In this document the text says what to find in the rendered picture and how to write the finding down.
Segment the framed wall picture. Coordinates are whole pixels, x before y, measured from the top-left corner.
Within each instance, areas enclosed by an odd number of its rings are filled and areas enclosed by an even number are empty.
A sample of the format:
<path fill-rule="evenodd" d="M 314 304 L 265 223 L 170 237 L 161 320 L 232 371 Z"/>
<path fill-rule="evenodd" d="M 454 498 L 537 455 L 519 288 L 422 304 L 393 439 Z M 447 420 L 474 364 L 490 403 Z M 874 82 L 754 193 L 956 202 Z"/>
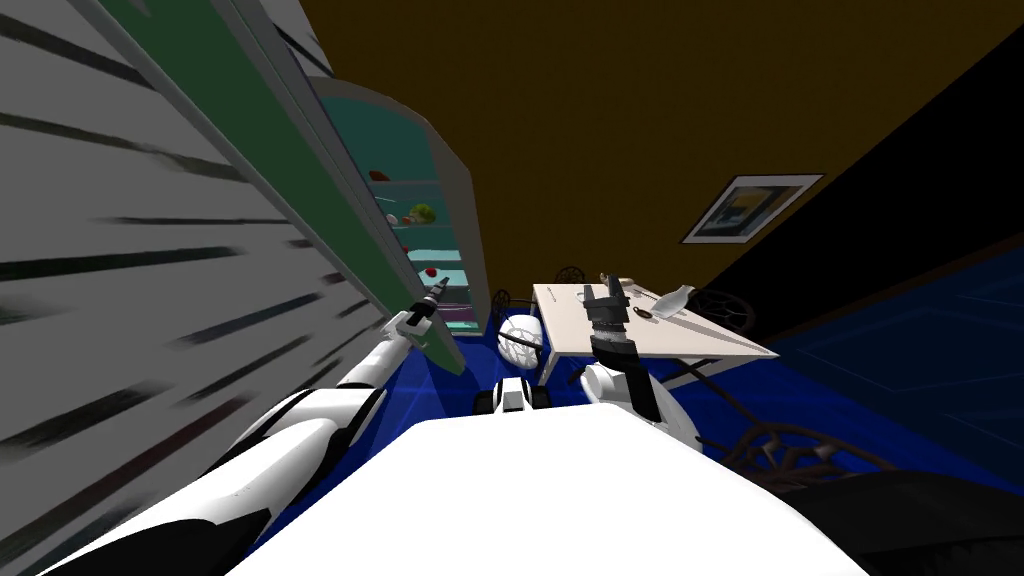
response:
<path fill-rule="evenodd" d="M 681 244 L 745 244 L 823 174 L 738 175 L 680 240 Z"/>

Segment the green fridge door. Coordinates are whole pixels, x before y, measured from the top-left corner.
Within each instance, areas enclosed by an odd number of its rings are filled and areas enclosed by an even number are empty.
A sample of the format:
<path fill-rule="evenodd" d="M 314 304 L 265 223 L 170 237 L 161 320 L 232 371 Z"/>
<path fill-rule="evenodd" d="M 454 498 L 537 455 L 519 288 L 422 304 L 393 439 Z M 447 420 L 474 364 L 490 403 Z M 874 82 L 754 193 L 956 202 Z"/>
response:
<path fill-rule="evenodd" d="M 70 0 L 380 311 L 426 293 L 260 0 Z"/>

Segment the grey fridge with teal inside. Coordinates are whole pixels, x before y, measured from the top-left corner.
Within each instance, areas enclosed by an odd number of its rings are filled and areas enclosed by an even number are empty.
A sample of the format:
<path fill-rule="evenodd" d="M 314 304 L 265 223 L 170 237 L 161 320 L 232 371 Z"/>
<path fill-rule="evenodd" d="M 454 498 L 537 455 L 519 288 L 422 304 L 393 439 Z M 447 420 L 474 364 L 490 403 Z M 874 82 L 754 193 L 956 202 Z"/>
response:
<path fill-rule="evenodd" d="M 439 315 L 449 330 L 482 335 L 490 290 L 466 165 L 407 106 L 337 79 L 311 84 L 421 283 L 447 281 Z"/>

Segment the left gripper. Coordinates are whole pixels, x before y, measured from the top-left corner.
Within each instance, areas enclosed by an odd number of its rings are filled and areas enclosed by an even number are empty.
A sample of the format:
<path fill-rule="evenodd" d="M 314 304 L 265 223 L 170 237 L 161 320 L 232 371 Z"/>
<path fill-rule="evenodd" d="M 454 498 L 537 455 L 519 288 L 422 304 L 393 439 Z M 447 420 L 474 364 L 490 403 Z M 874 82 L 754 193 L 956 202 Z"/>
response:
<path fill-rule="evenodd" d="M 436 312 L 439 301 L 447 289 L 449 278 L 432 286 L 424 297 L 415 302 L 407 312 L 406 326 L 409 329 L 429 329 L 431 317 Z"/>

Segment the white dining table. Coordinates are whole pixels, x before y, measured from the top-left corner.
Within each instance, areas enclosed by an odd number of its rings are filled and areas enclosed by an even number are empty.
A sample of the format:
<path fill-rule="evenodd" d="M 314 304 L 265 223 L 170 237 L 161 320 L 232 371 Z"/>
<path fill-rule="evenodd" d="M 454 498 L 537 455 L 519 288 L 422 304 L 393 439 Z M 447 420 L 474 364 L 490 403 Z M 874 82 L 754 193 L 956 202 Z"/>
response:
<path fill-rule="evenodd" d="M 582 284 L 536 284 L 534 300 L 545 328 L 550 346 L 548 360 L 537 382 L 547 383 L 558 361 L 563 357 L 590 357 L 591 323 L 581 301 Z M 755 342 L 720 327 L 687 310 L 668 319 L 645 319 L 635 308 L 650 310 L 656 295 L 636 287 L 627 291 L 629 322 L 627 336 L 643 358 L 677 358 L 692 362 L 706 360 L 699 370 L 715 375 L 755 360 L 778 356 Z"/>

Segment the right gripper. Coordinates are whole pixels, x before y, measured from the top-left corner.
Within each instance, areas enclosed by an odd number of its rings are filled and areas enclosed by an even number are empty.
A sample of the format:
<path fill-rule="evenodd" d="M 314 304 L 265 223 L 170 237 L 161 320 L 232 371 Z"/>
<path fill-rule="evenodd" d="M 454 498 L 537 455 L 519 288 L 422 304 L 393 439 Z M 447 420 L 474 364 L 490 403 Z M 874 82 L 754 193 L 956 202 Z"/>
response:
<path fill-rule="evenodd" d="M 606 274 L 605 285 L 608 295 L 596 297 L 593 286 L 584 284 L 582 302 L 587 318 L 597 337 L 625 337 L 625 324 L 629 322 L 629 299 L 623 294 L 616 275 Z"/>

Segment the white round chair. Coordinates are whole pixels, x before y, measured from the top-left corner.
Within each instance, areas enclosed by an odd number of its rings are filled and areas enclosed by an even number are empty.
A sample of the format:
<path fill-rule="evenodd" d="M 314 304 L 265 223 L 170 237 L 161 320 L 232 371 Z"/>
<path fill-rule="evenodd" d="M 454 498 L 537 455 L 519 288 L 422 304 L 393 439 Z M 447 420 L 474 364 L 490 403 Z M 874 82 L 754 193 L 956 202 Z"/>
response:
<path fill-rule="evenodd" d="M 544 333 L 541 320 L 535 316 L 517 314 L 505 318 L 497 333 L 500 356 L 511 365 L 535 370 L 540 365 Z"/>

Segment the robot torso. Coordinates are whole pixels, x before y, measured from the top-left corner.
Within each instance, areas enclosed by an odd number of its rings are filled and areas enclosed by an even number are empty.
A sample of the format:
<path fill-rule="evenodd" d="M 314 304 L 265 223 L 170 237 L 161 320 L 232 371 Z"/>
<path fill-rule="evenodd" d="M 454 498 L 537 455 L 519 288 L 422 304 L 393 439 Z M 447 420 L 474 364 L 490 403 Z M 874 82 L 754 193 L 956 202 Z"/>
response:
<path fill-rule="evenodd" d="M 613 405 L 409 416 L 396 393 L 228 576 L 867 576 L 779 498 Z"/>

